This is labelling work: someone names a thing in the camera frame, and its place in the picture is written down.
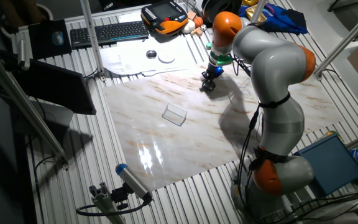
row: slotted aluminum table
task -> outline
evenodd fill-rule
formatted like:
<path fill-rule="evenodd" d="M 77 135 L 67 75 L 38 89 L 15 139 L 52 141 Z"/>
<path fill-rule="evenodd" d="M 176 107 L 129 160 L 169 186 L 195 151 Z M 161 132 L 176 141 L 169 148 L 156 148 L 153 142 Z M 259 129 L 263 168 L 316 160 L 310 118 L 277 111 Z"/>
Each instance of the slotted aluminum table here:
<path fill-rule="evenodd" d="M 287 0 L 270 0 L 270 2 L 287 9 L 293 8 Z M 140 8 L 94 14 L 94 22 L 96 26 L 117 23 L 118 15 L 139 11 Z M 65 19 L 65 21 L 68 32 L 71 29 L 86 28 L 83 17 L 74 17 Z M 186 35 L 188 45 L 184 47 L 190 48 L 196 63 L 208 61 L 205 44 L 211 42 L 211 30 L 206 32 L 207 34 L 201 37 Z M 325 53 L 309 34 L 276 33 L 275 35 L 312 50 L 316 55 L 317 64 L 320 64 L 325 58 Z M 19 33 L 13 35 L 14 52 L 16 52 L 15 46 L 20 39 L 30 42 L 29 31 L 26 27 L 21 27 Z M 70 55 L 56 56 L 40 61 L 80 72 L 84 76 L 96 70 L 96 63 L 90 48 L 73 50 Z M 69 158 L 70 168 L 68 170 L 62 169 L 58 162 L 55 164 L 46 162 L 37 169 L 41 202 L 37 198 L 34 172 L 30 169 L 39 223 L 42 223 L 40 204 L 42 204 L 45 223 L 109 223 L 108 219 L 104 217 L 79 216 L 75 213 L 75 209 L 92 204 L 88 190 L 90 185 L 98 186 L 100 182 L 105 182 L 110 190 L 122 186 L 122 180 L 114 170 L 117 164 L 125 162 L 125 158 L 103 95 L 103 88 L 140 78 L 145 77 L 131 75 L 109 78 L 107 75 L 105 82 L 99 78 L 91 78 L 87 81 L 97 114 L 95 116 L 74 115 L 70 123 L 68 138 L 65 138 L 63 142 L 63 148 Z M 311 144 L 329 130 L 336 130 L 344 142 L 350 142 L 358 137 L 358 100 L 348 85 L 333 72 L 323 72 L 321 84 L 338 108 L 344 121 L 303 136 L 292 153 Z M 84 139 L 84 136 L 79 133 L 85 133 L 92 138 Z M 30 167 L 33 162 L 38 163 L 51 155 L 51 151 L 45 148 L 39 139 L 34 140 L 34 149 L 34 161 L 31 158 L 30 150 L 27 149 Z M 238 161 L 233 161 L 155 190 L 153 192 L 154 202 L 151 206 L 124 215 L 124 218 L 127 223 L 241 223 L 241 218 L 230 197 L 230 185 L 237 172 L 237 166 Z M 348 184 L 333 195 L 338 196 L 355 190 L 358 190 L 358 186 Z M 310 193 L 306 188 L 298 191 L 297 194 L 288 195 L 287 198 L 289 201 L 306 200 L 311 197 Z M 130 195 L 129 206 L 131 208 L 139 206 L 140 203 L 139 199 Z M 312 203 L 306 209 L 318 205 L 317 202 Z M 283 213 L 277 213 L 276 218 L 283 216 Z"/>

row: white paper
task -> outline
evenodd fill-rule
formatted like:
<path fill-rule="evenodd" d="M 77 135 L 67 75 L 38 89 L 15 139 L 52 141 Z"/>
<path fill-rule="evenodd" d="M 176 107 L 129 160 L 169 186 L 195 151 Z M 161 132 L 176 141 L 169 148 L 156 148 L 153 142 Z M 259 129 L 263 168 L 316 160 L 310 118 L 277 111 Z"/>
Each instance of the white paper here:
<path fill-rule="evenodd" d="M 148 50 L 155 50 L 157 57 L 146 57 Z M 100 50 L 103 66 L 117 75 L 134 75 L 143 73 L 152 76 L 161 72 L 183 70 L 195 64 L 184 36 L 171 41 L 159 43 L 154 38 L 118 42 L 116 47 Z M 167 54 L 174 57 L 172 63 L 163 63 L 158 55 Z"/>
<path fill-rule="evenodd" d="M 141 21 L 142 17 L 140 15 L 140 11 L 139 11 L 139 12 L 133 12 L 133 13 L 120 15 L 120 16 L 118 16 L 118 20 L 119 20 L 119 22 L 133 22 L 133 21 Z"/>

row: blue box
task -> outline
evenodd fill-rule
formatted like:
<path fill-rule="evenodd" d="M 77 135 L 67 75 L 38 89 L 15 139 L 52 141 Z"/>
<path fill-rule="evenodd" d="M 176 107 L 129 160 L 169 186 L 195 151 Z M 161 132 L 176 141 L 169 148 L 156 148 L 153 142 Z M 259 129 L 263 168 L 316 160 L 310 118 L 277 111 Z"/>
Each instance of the blue box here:
<path fill-rule="evenodd" d="M 331 134 L 299 150 L 314 170 L 309 184 L 316 198 L 325 197 L 358 178 L 358 163 L 336 134 Z"/>

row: white marble board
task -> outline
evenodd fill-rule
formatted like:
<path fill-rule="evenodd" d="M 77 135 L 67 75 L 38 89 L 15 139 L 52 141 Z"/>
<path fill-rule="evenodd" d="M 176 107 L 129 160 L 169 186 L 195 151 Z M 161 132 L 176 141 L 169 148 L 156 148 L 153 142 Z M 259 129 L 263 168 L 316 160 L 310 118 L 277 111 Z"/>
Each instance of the white marble board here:
<path fill-rule="evenodd" d="M 238 159 L 257 97 L 245 72 L 224 69 L 210 95 L 200 92 L 201 65 L 104 89 L 127 165 L 151 190 Z M 303 108 L 305 134 L 342 120 L 315 77 L 289 91 Z M 162 118 L 168 103 L 187 111 L 182 126 Z"/>

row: black keyboard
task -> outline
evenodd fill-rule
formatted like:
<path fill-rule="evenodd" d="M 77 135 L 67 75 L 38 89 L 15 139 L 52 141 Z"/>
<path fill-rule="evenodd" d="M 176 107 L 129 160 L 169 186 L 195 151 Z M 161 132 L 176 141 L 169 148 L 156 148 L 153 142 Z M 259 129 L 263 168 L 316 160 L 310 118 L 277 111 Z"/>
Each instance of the black keyboard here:
<path fill-rule="evenodd" d="M 149 36 L 142 21 L 122 22 L 95 27 L 99 45 L 113 44 L 117 41 L 145 38 Z M 90 47 L 91 40 L 87 28 L 72 29 L 70 31 L 71 47 L 73 49 Z"/>

